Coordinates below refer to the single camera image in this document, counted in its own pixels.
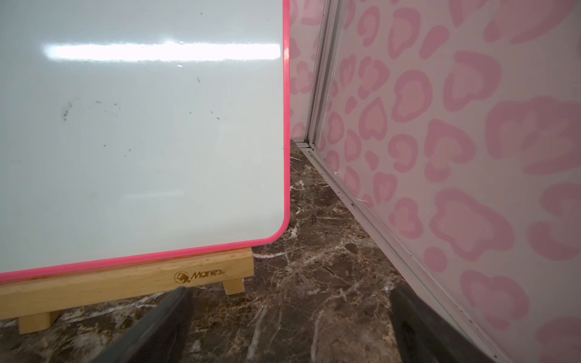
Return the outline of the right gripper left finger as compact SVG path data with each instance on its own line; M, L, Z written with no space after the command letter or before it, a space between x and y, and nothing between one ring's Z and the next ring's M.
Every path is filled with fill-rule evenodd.
M180 287L168 294L94 362L178 362L193 317L192 291Z

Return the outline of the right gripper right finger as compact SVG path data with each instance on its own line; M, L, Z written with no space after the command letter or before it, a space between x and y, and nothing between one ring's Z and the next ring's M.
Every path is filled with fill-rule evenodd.
M491 362L406 284L390 293L394 335L402 361L410 363Z

